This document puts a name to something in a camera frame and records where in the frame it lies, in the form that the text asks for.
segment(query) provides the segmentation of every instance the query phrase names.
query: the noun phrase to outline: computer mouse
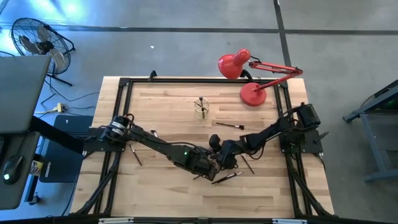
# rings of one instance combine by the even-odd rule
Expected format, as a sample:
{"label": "computer mouse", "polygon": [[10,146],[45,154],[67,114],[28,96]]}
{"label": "computer mouse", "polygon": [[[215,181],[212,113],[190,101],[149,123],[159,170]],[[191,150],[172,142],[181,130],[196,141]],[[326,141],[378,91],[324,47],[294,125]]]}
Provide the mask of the computer mouse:
{"label": "computer mouse", "polygon": [[21,176],[23,156],[15,155],[8,158],[2,170],[2,179],[5,184],[14,184]]}

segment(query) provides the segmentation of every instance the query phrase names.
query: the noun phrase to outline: black desk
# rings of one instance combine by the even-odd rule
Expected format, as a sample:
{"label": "black desk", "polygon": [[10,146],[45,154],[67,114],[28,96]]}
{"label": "black desk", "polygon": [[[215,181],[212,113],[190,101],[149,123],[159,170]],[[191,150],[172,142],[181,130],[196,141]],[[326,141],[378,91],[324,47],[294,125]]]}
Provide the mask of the black desk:
{"label": "black desk", "polygon": [[[32,164],[32,160],[35,155],[36,145],[39,141],[39,137],[39,133],[32,132],[27,134],[15,134],[12,138],[10,138],[8,149],[18,149],[21,145],[21,142],[25,138],[20,152],[20,155],[24,157],[24,160],[22,161],[21,177],[15,184],[7,185],[2,180],[0,180],[0,210],[15,209],[19,206],[22,194],[24,193],[26,180],[29,175],[30,165]],[[16,152],[14,150],[7,150],[4,158],[8,159],[11,156],[15,155],[15,153]],[[3,167],[4,163],[2,162],[0,166],[1,172]]]}
{"label": "black desk", "polygon": [[20,179],[12,185],[0,180],[0,210],[19,206],[40,135],[79,154],[83,152],[82,141],[33,116],[50,59],[48,55],[0,58],[0,137],[10,142],[0,153],[1,172],[27,135],[20,152],[24,156]]}

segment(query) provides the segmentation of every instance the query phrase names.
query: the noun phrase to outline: red desk lamp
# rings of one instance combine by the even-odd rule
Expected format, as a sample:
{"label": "red desk lamp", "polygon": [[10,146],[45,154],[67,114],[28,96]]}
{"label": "red desk lamp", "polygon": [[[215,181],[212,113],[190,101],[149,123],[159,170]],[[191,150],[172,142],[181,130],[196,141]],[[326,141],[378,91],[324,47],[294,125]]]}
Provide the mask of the red desk lamp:
{"label": "red desk lamp", "polygon": [[[250,58],[254,58],[256,61],[251,62],[249,61]],[[252,57],[248,49],[241,49],[234,55],[228,54],[222,56],[218,60],[218,69],[226,78],[237,79],[241,76],[243,64],[246,62],[249,62],[251,68],[286,74],[283,78],[276,79],[263,85],[254,82],[245,84],[241,89],[240,96],[243,103],[249,106],[260,106],[266,100],[267,93],[264,90],[265,88],[284,82],[303,73],[303,71],[297,67],[294,68],[261,62],[258,58]]]}

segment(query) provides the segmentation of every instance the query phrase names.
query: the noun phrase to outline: red lamp base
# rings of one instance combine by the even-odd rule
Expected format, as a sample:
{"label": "red lamp base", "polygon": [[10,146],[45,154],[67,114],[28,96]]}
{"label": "red lamp base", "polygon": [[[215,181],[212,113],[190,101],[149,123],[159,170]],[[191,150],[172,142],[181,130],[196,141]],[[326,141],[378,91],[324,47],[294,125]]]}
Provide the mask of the red lamp base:
{"label": "red lamp base", "polygon": [[249,106],[260,106],[266,100],[267,93],[263,90],[253,91],[259,85],[257,83],[245,84],[241,89],[241,100]]}

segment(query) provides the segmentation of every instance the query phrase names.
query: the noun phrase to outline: desk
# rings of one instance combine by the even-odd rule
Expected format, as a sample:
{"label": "desk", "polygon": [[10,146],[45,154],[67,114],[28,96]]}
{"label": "desk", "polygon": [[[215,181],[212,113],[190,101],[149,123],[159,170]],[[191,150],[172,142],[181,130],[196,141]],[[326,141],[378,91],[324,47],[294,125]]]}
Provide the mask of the desk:
{"label": "desk", "polygon": [[[104,77],[92,127],[111,121],[120,77]],[[304,81],[288,81],[292,106],[307,102]],[[257,107],[241,103],[243,84],[211,83],[135,83],[129,112],[135,123],[146,130],[156,129],[166,141],[188,141],[208,147],[212,134],[221,140],[238,139],[256,133],[274,123],[278,117],[273,88],[267,88],[266,102]],[[208,119],[194,115],[193,100],[204,96],[210,102]],[[120,113],[126,90],[122,95]],[[243,124],[245,130],[219,126],[216,122]],[[277,138],[266,144],[258,161],[245,156],[256,174],[252,174],[240,156],[239,168],[244,174],[218,185],[174,167],[165,156],[142,144],[132,143],[143,166],[126,147],[116,182],[112,216],[134,217],[294,217],[285,157]],[[98,185],[104,153],[96,152],[82,164],[71,212],[89,199]],[[333,213],[328,184],[321,162],[311,154],[303,154],[308,188],[324,208]],[[216,179],[234,170],[220,172]],[[301,191],[297,191],[302,203]],[[104,190],[103,205],[108,190]]]}

